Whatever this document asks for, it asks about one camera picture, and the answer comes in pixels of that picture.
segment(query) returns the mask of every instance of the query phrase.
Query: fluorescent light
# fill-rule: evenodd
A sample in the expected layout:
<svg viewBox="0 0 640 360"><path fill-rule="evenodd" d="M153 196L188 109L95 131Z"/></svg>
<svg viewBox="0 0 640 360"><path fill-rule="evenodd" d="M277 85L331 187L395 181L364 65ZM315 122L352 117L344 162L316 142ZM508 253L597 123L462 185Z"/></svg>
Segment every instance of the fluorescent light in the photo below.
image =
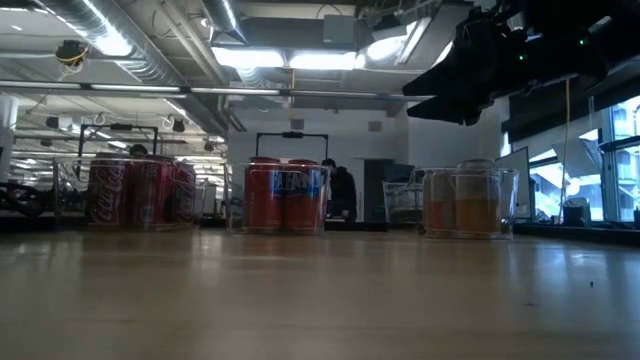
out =
<svg viewBox="0 0 640 360"><path fill-rule="evenodd" d="M176 159L185 161L185 160L212 160L212 161L222 161L223 159L220 156L198 156L198 155L193 155L193 156L180 156L177 155Z"/></svg>
<svg viewBox="0 0 640 360"><path fill-rule="evenodd" d="M105 138L105 139L111 139L111 136L110 136L110 135L107 135L107 134L103 133L102 131L98 131L98 132L96 132L96 135L98 135L98 136L100 136L100 137L103 137L103 138Z"/></svg>
<svg viewBox="0 0 640 360"><path fill-rule="evenodd" d="M45 88L45 89L80 89L80 84L57 83L57 82L40 82L40 81L0 80L0 87Z"/></svg>
<svg viewBox="0 0 640 360"><path fill-rule="evenodd" d="M238 69L284 66L284 59L276 50L225 49L220 47L212 47L211 50L221 65Z"/></svg>
<svg viewBox="0 0 640 360"><path fill-rule="evenodd" d="M440 56L438 56L438 59L436 59L436 62L433 63L433 66L436 66L438 64L440 64L446 57L447 55L449 55L449 52L451 51L451 48L453 47L453 41L450 42L445 48L444 50L442 50L442 52L440 53Z"/></svg>
<svg viewBox="0 0 640 360"><path fill-rule="evenodd" d="M269 89L242 89L242 88L192 88L192 93L200 94L220 94L220 95L262 95L279 96L280 91Z"/></svg>
<svg viewBox="0 0 640 360"><path fill-rule="evenodd" d="M119 147L120 149L126 149L127 148L127 144L123 143L122 141L109 141L109 144L115 146L115 147Z"/></svg>
<svg viewBox="0 0 640 360"><path fill-rule="evenodd" d="M367 55L374 61L386 59L400 51L406 38L406 36L395 36L376 41L367 48Z"/></svg>
<svg viewBox="0 0 640 360"><path fill-rule="evenodd" d="M121 91L155 91L155 92L178 92L177 86L146 86L146 85L91 85L95 90L121 90Z"/></svg>
<svg viewBox="0 0 640 360"><path fill-rule="evenodd" d="M355 63L355 52L343 54L307 52L295 55L289 62L289 66L294 69L308 70L353 70Z"/></svg>

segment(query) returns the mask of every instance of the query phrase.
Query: wooden table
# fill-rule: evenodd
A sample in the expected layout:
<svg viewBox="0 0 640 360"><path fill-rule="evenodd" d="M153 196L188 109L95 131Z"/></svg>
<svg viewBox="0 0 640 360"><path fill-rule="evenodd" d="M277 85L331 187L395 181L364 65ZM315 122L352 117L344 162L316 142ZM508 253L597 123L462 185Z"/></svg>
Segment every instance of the wooden table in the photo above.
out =
<svg viewBox="0 0 640 360"><path fill-rule="evenodd" d="M0 359L638 359L640 252L224 232L2 235Z"/></svg>

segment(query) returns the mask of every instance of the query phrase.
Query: metal frame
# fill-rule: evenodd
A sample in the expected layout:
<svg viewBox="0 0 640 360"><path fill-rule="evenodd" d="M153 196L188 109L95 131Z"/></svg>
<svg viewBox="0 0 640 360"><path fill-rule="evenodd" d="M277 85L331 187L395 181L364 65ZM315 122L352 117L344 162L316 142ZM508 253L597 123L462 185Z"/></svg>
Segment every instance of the metal frame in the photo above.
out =
<svg viewBox="0 0 640 360"><path fill-rule="evenodd" d="M86 96L145 96L157 98L186 98L192 94L242 95L262 97L321 97L340 99L422 102L433 96L404 96L400 93L366 91L328 91L311 89L264 89L231 87L189 87L125 84L93 84L54 81L0 80L0 89L15 93L51 93L54 95Z"/></svg>
<svg viewBox="0 0 640 360"><path fill-rule="evenodd" d="M156 149L158 147L158 127L157 126L137 126L137 125L123 125L123 124L112 124L112 125L89 125L89 124L82 124L80 125L80 139L79 141L79 145L78 145L78 157L82 157L82 150L84 148L84 131L88 128L95 128L96 131L100 131L100 129L103 128L109 128L113 131L118 131L118 130L124 130L124 131L131 131L132 129L151 129L153 130L153 150L152 150L152 154L155 155L156 154ZM109 139L109 141L119 141L118 139Z"/></svg>
<svg viewBox="0 0 640 360"><path fill-rule="evenodd" d="M602 203L605 221L620 220L620 203L618 199L618 164L616 162L612 109L609 108L607 121L602 127Z"/></svg>
<svg viewBox="0 0 640 360"><path fill-rule="evenodd" d="M282 133L257 133L256 134L256 156L260 156L260 138L263 136L282 136L285 139L302 139L305 137L321 137L324 138L324 158L329 158L329 135L327 134L305 134L301 132L282 132Z"/></svg>

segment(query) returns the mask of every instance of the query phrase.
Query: soda can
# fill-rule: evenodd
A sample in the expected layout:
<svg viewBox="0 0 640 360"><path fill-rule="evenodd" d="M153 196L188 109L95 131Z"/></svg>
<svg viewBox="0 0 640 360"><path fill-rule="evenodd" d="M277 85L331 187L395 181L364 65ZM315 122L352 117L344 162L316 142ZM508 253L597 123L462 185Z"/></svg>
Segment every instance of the soda can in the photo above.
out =
<svg viewBox="0 0 640 360"><path fill-rule="evenodd" d="M142 155L133 165L133 222L166 224L172 220L176 167L162 155Z"/></svg>
<svg viewBox="0 0 640 360"><path fill-rule="evenodd" d="M196 197L196 171L193 165L183 162L177 162L175 165L173 220L178 223L192 223Z"/></svg>
<svg viewBox="0 0 640 360"><path fill-rule="evenodd" d="M250 231L273 232L282 227L280 160L252 157L245 170L245 226Z"/></svg>
<svg viewBox="0 0 640 360"><path fill-rule="evenodd" d="M285 181L284 228L315 234L324 224L323 169L311 160L290 160Z"/></svg>
<svg viewBox="0 0 640 360"><path fill-rule="evenodd" d="M98 153L91 161L86 210L89 223L122 225L130 222L131 162L127 158L127 155Z"/></svg>

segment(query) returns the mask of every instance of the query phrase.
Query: transparent bin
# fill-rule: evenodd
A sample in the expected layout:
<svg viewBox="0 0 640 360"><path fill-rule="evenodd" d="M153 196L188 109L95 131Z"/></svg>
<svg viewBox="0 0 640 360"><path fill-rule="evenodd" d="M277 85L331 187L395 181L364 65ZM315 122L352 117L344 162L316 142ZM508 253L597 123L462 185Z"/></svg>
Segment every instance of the transparent bin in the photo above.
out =
<svg viewBox="0 0 640 360"><path fill-rule="evenodd" d="M59 159L54 180L57 216L83 216L90 227L164 230L196 220L195 170L171 157L99 153Z"/></svg>
<svg viewBox="0 0 640 360"><path fill-rule="evenodd" d="M518 171L425 168L423 225L429 238L511 239Z"/></svg>
<svg viewBox="0 0 640 360"><path fill-rule="evenodd" d="M234 233L320 235L329 169L310 160L256 157L225 171L227 228Z"/></svg>

